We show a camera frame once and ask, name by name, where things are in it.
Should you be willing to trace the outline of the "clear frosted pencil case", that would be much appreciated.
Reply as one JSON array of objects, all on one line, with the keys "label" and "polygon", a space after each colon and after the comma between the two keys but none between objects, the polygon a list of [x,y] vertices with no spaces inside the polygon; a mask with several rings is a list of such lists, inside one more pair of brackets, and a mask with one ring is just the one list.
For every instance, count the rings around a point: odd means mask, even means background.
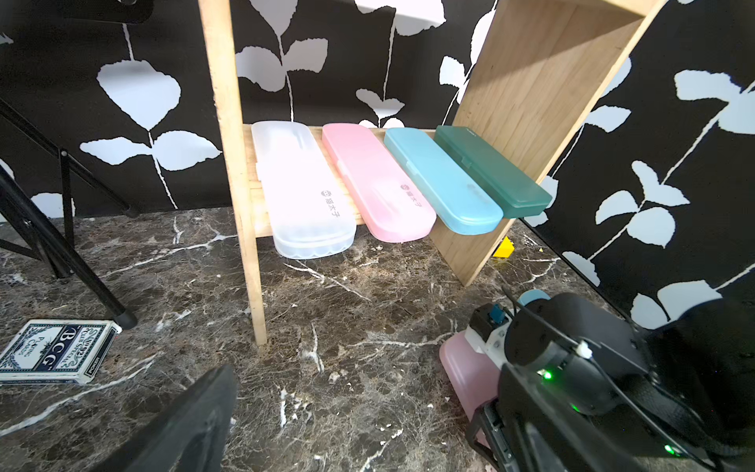
[{"label": "clear frosted pencil case", "polygon": [[276,251],[310,260],[347,250],[357,223],[310,129],[262,121],[251,134]]}]

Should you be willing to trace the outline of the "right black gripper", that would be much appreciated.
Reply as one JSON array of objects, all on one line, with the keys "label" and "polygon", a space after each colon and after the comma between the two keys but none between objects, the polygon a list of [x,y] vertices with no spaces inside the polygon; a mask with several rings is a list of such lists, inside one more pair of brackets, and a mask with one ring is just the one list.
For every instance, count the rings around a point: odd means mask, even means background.
[{"label": "right black gripper", "polygon": [[530,426],[507,427],[496,400],[475,410],[465,438],[495,471],[554,471],[554,453],[545,440]]}]

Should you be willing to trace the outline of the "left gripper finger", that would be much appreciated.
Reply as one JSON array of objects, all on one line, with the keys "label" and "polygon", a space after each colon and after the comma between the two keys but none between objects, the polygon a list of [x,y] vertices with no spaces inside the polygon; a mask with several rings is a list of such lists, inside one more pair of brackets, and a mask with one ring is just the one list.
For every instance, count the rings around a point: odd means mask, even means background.
[{"label": "left gripper finger", "polygon": [[206,372],[94,471],[218,471],[238,382],[229,365]]}]

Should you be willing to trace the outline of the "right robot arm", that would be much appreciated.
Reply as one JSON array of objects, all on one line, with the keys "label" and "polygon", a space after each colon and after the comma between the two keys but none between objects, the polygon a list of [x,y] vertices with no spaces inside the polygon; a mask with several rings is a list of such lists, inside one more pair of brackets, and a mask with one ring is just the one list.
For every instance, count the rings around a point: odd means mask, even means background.
[{"label": "right robot arm", "polygon": [[531,290],[471,319],[503,363],[466,439],[497,471],[754,467],[754,313],[718,299],[662,328]]}]

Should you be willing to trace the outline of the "light blue pencil case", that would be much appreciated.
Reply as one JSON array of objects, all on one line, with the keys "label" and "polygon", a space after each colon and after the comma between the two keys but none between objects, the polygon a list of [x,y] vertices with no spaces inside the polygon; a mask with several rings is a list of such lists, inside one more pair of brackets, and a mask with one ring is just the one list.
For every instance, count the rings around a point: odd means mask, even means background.
[{"label": "light blue pencil case", "polygon": [[550,300],[550,298],[550,295],[548,295],[548,293],[546,293],[545,291],[542,291],[540,289],[530,289],[523,292],[517,299],[517,302],[522,306],[526,306],[532,302],[538,300]]}]

